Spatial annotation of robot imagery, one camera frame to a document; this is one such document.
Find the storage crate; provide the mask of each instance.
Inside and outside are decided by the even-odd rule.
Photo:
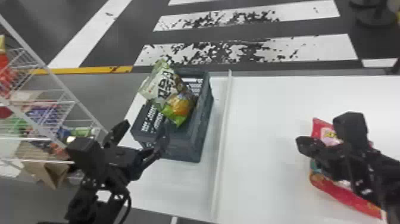
[[[192,69],[180,69],[176,72],[199,97],[192,114],[180,127],[169,124],[170,145],[163,158],[199,163],[214,101],[210,75],[208,72]],[[143,147],[150,147],[154,143],[159,125],[164,120],[164,115],[147,102],[142,106],[130,132]]]

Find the cable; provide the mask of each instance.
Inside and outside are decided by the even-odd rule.
[[[125,214],[120,220],[120,222],[118,222],[118,224],[123,224],[125,222],[126,218],[130,213],[131,208],[132,208],[132,198],[130,198],[130,195],[128,195],[128,208],[126,208]]]

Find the crosswalk stripe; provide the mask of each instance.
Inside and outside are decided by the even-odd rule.
[[[192,4],[198,2],[210,2],[210,1],[222,1],[222,0],[171,0],[168,5],[183,5],[183,4]]]
[[[339,17],[334,0],[295,2],[200,13],[164,15],[154,31]]]
[[[49,63],[49,67],[79,67],[131,0],[108,0]]]
[[[135,66],[151,66],[162,58],[182,65],[358,59],[349,36],[338,34],[145,45]]]
[[[395,65],[397,58],[363,59],[364,67],[368,68],[387,68]]]

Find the white tabletop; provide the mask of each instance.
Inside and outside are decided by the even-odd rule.
[[[217,222],[380,223],[334,200],[308,180],[295,138],[312,118],[364,113],[368,137],[400,158],[400,77],[236,77],[227,108]]]
[[[214,103],[211,110],[207,136],[201,162],[185,163],[161,159],[148,167],[142,177],[128,185],[132,207],[188,217],[211,222],[211,203],[217,165],[221,122],[226,99],[227,77],[210,80]],[[130,124],[136,119],[145,98],[137,94],[126,119]],[[127,132],[120,146],[142,148]],[[98,192],[100,200],[107,200],[109,193]]]
[[[202,161],[157,161],[129,185],[133,207],[221,224],[381,222],[313,187],[295,138],[311,133],[313,117],[330,122],[359,111],[376,148],[399,159],[400,77],[234,77],[225,97],[227,83],[211,78],[215,101]],[[136,96],[131,123],[144,102]],[[121,145],[140,147],[129,133]]]

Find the snack bag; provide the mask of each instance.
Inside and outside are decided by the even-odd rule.
[[[320,139],[327,146],[342,143],[342,141],[337,138],[333,125],[330,123],[314,118],[312,120],[312,124],[312,138]],[[315,160],[311,160],[310,168],[310,182],[314,187],[328,193],[342,204],[350,206],[364,214],[382,219],[380,208],[373,203],[353,194],[350,182],[335,182],[325,177],[322,174],[321,169],[317,167]]]
[[[9,92],[13,87],[13,80],[17,75],[9,68],[9,59],[5,49],[5,36],[0,35],[0,95],[9,98]]]
[[[164,60],[158,60],[139,88],[163,115],[179,127],[189,117],[197,97]]]

